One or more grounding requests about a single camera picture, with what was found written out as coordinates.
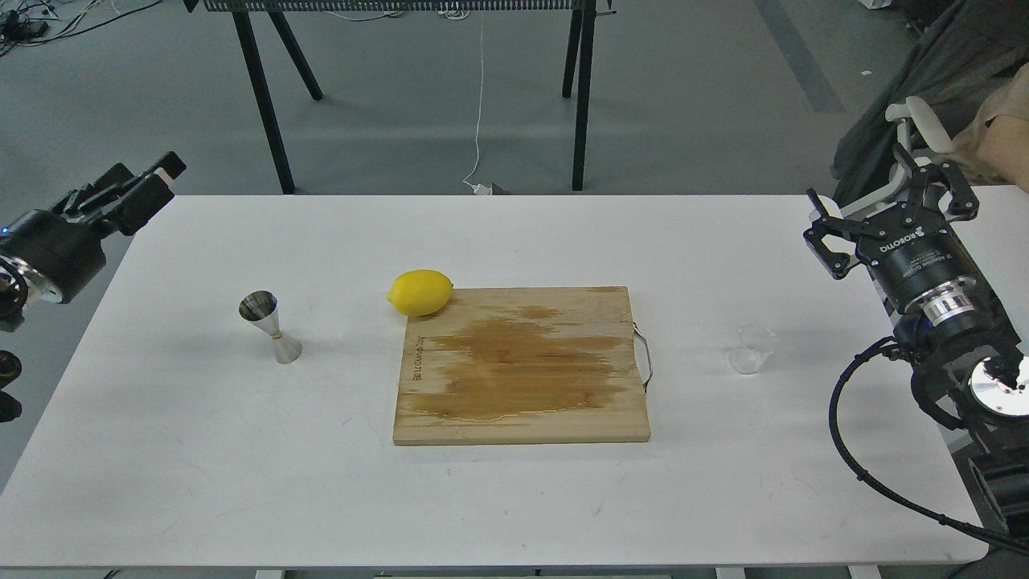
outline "wooden cutting board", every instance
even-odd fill
[[[649,438],[626,287],[455,289],[407,321],[394,444]]]

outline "stainless steel jigger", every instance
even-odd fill
[[[300,357],[304,348],[296,339],[279,330],[279,301],[271,292],[254,292],[240,302],[240,316],[272,336],[275,361],[289,364]]]

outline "glass cup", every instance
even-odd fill
[[[768,328],[748,324],[736,331],[740,346],[725,355],[729,365],[740,374],[756,374],[775,353],[776,337]]]

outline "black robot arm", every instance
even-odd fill
[[[70,302],[107,262],[101,241],[114,231],[135,234],[172,200],[169,187],[185,168],[174,152],[139,175],[119,162],[49,209],[0,227],[0,330],[15,331],[38,300]],[[0,351],[0,389],[21,371],[17,358]],[[0,392],[0,423],[21,413],[21,404]]]
[[[948,429],[968,431],[980,451],[971,470],[995,514],[1012,537],[1029,537],[1029,358],[950,226],[974,218],[979,200],[956,166],[918,166],[899,144],[894,156],[911,176],[871,209],[833,217],[809,189],[817,214],[805,241],[836,279],[865,266],[893,326],[895,358],[912,367],[919,407]],[[830,250],[828,236],[852,242],[853,253]],[[938,405],[945,397],[956,417]]]

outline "gray floor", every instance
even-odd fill
[[[74,0],[63,15],[81,4]],[[143,4],[123,0],[118,7]],[[827,191],[836,142],[914,44],[899,14],[853,0],[615,4],[618,13],[597,27],[584,193]],[[85,24],[113,14],[101,6]],[[323,102],[308,98],[268,19],[255,15],[254,28],[298,192],[468,194],[461,180],[475,161],[481,30],[482,159],[470,180],[517,194],[570,192],[574,102],[559,96],[567,16],[489,12],[452,22],[407,13],[356,24],[305,13],[289,21],[326,93]],[[279,192],[227,14],[188,14],[169,1],[0,59],[0,220],[52,203],[113,162],[139,170],[166,150],[189,166],[176,182],[179,194]],[[109,266],[74,303],[34,309],[17,334],[0,335],[0,349],[25,365],[8,391],[26,405],[25,417],[0,425],[0,486],[128,245],[108,240]],[[882,572],[887,579],[941,578],[955,569]],[[1025,569],[998,556],[964,576],[1024,577]],[[105,572],[0,576],[100,579]],[[714,577],[713,570],[670,573]],[[751,579],[845,573],[747,572]],[[250,576],[127,570],[119,578]]]

